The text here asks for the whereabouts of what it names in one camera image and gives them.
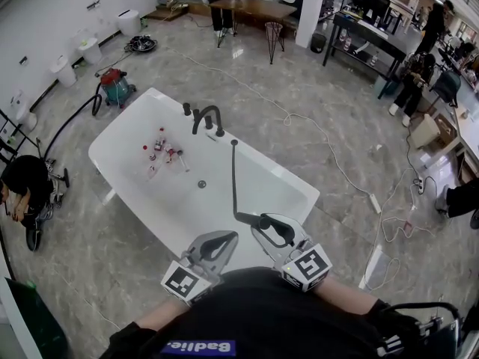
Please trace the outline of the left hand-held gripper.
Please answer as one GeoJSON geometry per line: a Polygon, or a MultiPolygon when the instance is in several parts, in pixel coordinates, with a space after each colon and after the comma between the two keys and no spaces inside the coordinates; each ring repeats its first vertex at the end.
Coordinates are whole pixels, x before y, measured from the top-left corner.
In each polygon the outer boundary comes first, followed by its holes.
{"type": "Polygon", "coordinates": [[[162,287],[192,306],[221,283],[221,272],[229,263],[239,236],[236,231],[217,230],[198,236],[180,261],[173,261],[162,279],[162,287]]]}

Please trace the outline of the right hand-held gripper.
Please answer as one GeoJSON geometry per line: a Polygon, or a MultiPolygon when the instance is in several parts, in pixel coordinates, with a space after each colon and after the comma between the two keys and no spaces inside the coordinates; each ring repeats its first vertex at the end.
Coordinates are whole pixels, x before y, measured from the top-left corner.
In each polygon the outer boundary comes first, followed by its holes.
{"type": "Polygon", "coordinates": [[[313,289],[322,282],[332,268],[332,263],[319,243],[303,239],[295,247],[295,239],[302,239],[305,233],[295,219],[277,213],[263,213],[269,227],[261,229],[251,226],[253,237],[265,253],[275,262],[280,276],[302,292],[313,289]]]}

